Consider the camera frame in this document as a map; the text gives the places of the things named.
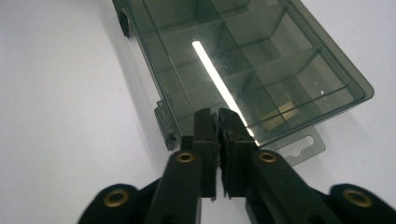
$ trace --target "black plastic part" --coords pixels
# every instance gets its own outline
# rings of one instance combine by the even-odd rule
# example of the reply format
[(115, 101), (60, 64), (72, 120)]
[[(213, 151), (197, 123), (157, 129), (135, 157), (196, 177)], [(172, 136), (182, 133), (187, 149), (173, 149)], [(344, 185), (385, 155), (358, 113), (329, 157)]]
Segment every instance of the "black plastic part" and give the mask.
[[(129, 224), (133, 221), (136, 222), (139, 220), (139, 215), (136, 213), (138, 196), (137, 189), (129, 185), (117, 184), (103, 189), (81, 216), (79, 224)], [(126, 201), (120, 205), (111, 203), (112, 200), (120, 201), (120, 197), (125, 197)]]
[(202, 197), (216, 199), (216, 170), (219, 161), (218, 140), (210, 109), (202, 109), (194, 114), (194, 152), (202, 158)]
[(130, 32), (130, 29), (129, 29), (128, 17), (125, 15), (124, 12), (121, 12), (121, 11), (118, 13), (117, 16), (119, 18), (119, 22), (120, 22), (122, 33), (128, 38), (131, 37), (131, 32)]
[(199, 223), (201, 164), (200, 155), (193, 151), (172, 154), (151, 202), (146, 224)]
[(275, 223), (342, 223), (279, 154), (255, 151), (251, 165), (252, 187)]
[(396, 223), (396, 212), (389, 205), (354, 185), (333, 186), (329, 206), (345, 223)]
[(268, 210), (268, 207), (263, 202), (256, 188), (251, 187), (247, 191), (247, 200), (245, 206), (247, 209), (247, 215), (250, 219), (250, 223), (275, 223), (270, 211)]
[(181, 137), (180, 150), (192, 150), (194, 138), (192, 136)]
[(258, 150), (239, 115), (219, 110), (221, 179), (229, 197), (246, 197), (249, 185), (250, 154)]
[(160, 108), (160, 102), (158, 102), (158, 107), (154, 109), (154, 114), (157, 119), (158, 126), (160, 127), (161, 134), (163, 135), (163, 141), (165, 142), (168, 151), (173, 151), (177, 142), (175, 138), (175, 133), (171, 126), (167, 123), (168, 118), (164, 117), (164, 114)]

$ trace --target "screw hole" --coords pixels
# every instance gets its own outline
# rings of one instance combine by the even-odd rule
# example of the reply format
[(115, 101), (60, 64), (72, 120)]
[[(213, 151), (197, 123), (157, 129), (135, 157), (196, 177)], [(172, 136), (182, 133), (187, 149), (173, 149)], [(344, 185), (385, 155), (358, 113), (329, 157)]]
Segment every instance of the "screw hole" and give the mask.
[(194, 160), (194, 157), (190, 153), (182, 153), (177, 156), (177, 160), (180, 162), (190, 162)]
[(260, 160), (265, 162), (274, 162), (277, 160), (276, 156), (269, 152), (263, 152), (262, 154), (260, 154), (259, 158)]
[(367, 195), (355, 189), (344, 190), (344, 198), (359, 207), (370, 207), (373, 204)]
[(118, 207), (128, 201), (129, 194), (125, 189), (115, 189), (105, 197), (105, 206)]

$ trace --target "brass insert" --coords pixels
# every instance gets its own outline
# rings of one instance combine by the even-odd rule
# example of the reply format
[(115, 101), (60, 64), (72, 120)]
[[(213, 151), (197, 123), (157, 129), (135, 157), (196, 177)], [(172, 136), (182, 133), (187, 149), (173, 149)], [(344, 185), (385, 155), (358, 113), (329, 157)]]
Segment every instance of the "brass insert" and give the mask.
[(118, 207), (126, 203), (129, 199), (129, 194), (125, 189), (114, 189), (105, 197), (104, 203), (107, 207)]
[(277, 160), (276, 156), (269, 152), (263, 152), (262, 154), (260, 154), (259, 158), (261, 161), (265, 162), (274, 162)]
[(194, 157), (190, 153), (181, 153), (177, 155), (177, 160), (180, 162), (190, 162), (194, 160)]
[(344, 197), (350, 202), (359, 207), (370, 207), (373, 201), (364, 193), (355, 189), (345, 189)]

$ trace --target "transparent plastic box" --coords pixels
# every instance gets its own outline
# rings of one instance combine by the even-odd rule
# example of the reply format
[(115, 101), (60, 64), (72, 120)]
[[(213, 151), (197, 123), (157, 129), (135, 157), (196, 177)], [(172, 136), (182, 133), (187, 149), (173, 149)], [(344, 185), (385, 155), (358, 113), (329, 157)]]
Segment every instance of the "transparent plastic box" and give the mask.
[(324, 150), (314, 124), (374, 95), (300, 1), (113, 2), (162, 97), (156, 116), (169, 149), (192, 135), (195, 111), (226, 107), (261, 148), (311, 135), (314, 145), (289, 158), (296, 164)]

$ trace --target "white surface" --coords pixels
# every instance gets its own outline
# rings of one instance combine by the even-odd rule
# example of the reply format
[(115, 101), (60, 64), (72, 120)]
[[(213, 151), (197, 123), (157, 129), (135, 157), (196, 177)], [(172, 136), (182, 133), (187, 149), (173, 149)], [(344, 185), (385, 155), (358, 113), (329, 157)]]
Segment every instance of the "white surface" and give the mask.
[[(396, 207), (396, 3), (304, 3), (375, 97), (319, 124), (326, 152), (295, 168), (316, 189), (356, 184)], [(142, 64), (111, 1), (0, 2), (0, 223), (76, 223), (101, 189), (162, 174), (158, 94)], [(245, 223), (243, 204), (204, 200), (202, 223)]]

